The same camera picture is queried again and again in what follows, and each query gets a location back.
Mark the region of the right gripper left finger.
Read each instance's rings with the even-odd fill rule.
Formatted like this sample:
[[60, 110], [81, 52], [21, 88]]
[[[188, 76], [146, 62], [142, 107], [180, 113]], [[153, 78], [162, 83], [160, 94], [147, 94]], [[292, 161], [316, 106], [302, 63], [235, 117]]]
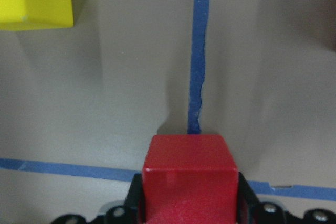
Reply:
[[133, 176], [124, 201], [103, 205], [92, 220], [87, 220], [79, 214], [65, 214], [54, 219], [52, 223], [144, 223], [142, 175], [137, 173]]

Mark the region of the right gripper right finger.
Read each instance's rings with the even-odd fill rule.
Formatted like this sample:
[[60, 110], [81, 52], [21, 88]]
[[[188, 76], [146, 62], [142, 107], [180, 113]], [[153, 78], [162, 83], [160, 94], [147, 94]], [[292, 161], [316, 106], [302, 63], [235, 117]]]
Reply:
[[249, 224], [335, 224], [335, 212], [316, 208], [307, 210], [303, 217], [299, 218], [284, 210], [276, 203], [269, 201], [261, 202], [243, 174], [239, 172], [236, 222]]

